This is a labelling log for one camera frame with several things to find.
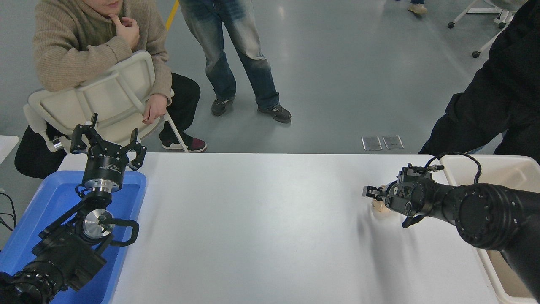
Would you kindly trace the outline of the person's right hand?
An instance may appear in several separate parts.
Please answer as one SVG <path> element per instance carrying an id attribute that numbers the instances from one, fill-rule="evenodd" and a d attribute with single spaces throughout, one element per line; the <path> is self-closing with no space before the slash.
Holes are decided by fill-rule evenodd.
<path id="1" fill-rule="evenodd" d="M 116 28 L 116 34 L 123 38 L 130 49 L 134 51 L 140 38 L 140 30 L 137 22 L 129 17 L 119 18 L 114 14 L 110 14 L 108 17 Z"/>

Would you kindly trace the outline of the person's left hand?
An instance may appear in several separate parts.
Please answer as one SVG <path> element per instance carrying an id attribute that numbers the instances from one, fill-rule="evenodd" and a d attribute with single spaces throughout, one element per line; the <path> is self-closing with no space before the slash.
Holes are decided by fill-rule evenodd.
<path id="1" fill-rule="evenodd" d="M 163 94 L 152 94 L 146 102 L 142 123 L 151 125 L 166 112 L 168 98 Z"/>

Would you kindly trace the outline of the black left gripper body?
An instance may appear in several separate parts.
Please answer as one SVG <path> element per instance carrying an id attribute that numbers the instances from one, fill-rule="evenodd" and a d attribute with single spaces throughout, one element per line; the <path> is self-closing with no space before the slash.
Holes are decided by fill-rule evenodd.
<path id="1" fill-rule="evenodd" d="M 126 152 L 117 144 L 95 144 L 89 147 L 87 163 L 83 175 L 83 183 L 94 180 L 108 180 L 114 184 L 122 184 L 127 166 Z"/>

